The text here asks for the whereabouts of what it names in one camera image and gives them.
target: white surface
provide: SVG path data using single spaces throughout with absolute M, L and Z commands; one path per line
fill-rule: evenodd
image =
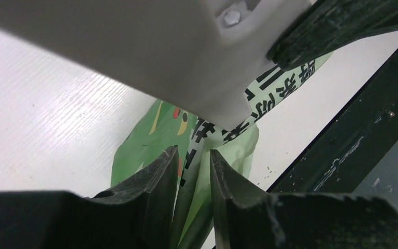
M 263 117 L 250 180 L 267 189 L 397 47 L 395 32 L 340 49 Z M 152 100 L 0 33 L 0 190 L 108 188 L 113 154 Z

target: screw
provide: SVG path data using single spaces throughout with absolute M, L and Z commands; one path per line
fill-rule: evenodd
M 223 20 L 228 27 L 234 26 L 240 22 L 241 13 L 235 9 L 229 9 L 223 16 Z

